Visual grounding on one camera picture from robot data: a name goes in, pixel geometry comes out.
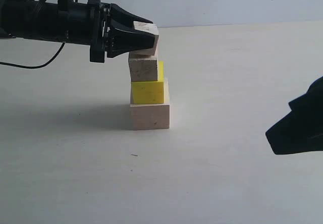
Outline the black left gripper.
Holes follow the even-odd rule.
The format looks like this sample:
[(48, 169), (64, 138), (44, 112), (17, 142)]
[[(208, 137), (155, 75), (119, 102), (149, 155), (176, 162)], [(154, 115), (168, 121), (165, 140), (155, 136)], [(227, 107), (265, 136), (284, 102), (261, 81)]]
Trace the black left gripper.
[(58, 18), (65, 42), (90, 46), (90, 61), (103, 63), (121, 54), (153, 48), (154, 35), (134, 29), (134, 22), (153, 22), (131, 14), (117, 4), (88, 0), (86, 4), (68, 2), (59, 6)]

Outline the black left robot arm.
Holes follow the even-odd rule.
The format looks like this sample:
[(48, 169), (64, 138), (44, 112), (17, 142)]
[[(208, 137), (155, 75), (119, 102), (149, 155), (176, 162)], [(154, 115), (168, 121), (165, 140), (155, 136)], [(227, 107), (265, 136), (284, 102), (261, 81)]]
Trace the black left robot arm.
[(100, 0), (77, 3), (59, 0), (1, 0), (1, 37), (24, 38), (88, 45), (90, 61), (154, 48), (156, 37), (136, 30), (134, 22), (149, 20), (135, 16), (116, 4)]

